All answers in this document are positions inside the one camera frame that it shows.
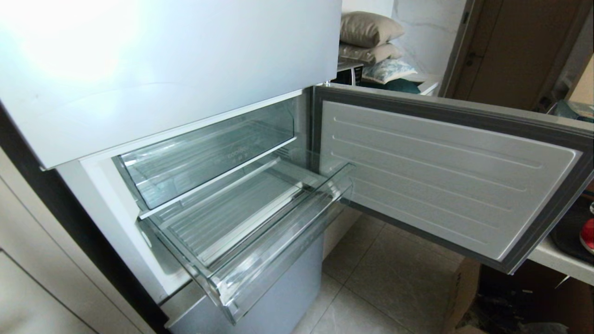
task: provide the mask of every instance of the black tray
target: black tray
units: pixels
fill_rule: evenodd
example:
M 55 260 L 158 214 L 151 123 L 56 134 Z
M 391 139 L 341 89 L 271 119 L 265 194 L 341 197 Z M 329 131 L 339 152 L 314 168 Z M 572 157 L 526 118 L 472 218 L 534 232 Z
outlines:
M 588 252 L 580 242 L 582 226 L 593 217 L 590 213 L 591 202 L 592 200 L 579 197 L 565 216 L 559 220 L 550 236 L 555 245 L 564 253 L 594 265 L 594 255 Z

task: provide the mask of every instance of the open freezer door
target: open freezer door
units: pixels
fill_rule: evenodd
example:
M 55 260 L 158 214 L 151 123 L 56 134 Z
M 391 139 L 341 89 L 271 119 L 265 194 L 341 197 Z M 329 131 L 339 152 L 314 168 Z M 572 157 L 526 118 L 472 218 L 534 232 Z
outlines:
M 507 273 L 593 177 L 594 124 L 534 112 L 330 84 L 311 129 L 353 207 Z

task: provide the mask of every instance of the silver refrigerator base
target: silver refrigerator base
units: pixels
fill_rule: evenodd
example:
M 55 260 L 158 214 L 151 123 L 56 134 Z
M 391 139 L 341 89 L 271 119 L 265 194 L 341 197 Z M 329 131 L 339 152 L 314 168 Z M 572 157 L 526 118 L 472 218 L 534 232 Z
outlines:
M 290 334 L 320 290 L 322 249 L 320 237 L 235 326 L 191 282 L 162 305 L 166 327 L 173 334 Z

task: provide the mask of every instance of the transparent plastic drawer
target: transparent plastic drawer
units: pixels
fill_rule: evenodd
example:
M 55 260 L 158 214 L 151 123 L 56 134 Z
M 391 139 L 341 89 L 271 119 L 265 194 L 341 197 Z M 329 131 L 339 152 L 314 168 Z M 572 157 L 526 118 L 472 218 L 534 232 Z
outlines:
M 295 108 L 288 99 L 114 159 L 146 212 L 291 141 Z
M 232 323 L 345 206 L 354 166 L 301 157 L 272 153 L 141 221 Z M 323 172 L 310 171 L 312 162 Z

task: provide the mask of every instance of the tiled floor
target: tiled floor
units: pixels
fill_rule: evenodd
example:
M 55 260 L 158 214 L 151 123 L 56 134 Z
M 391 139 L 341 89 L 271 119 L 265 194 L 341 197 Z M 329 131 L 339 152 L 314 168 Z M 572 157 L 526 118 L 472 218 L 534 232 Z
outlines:
M 323 264 L 293 334 L 439 334 L 462 256 L 362 215 Z

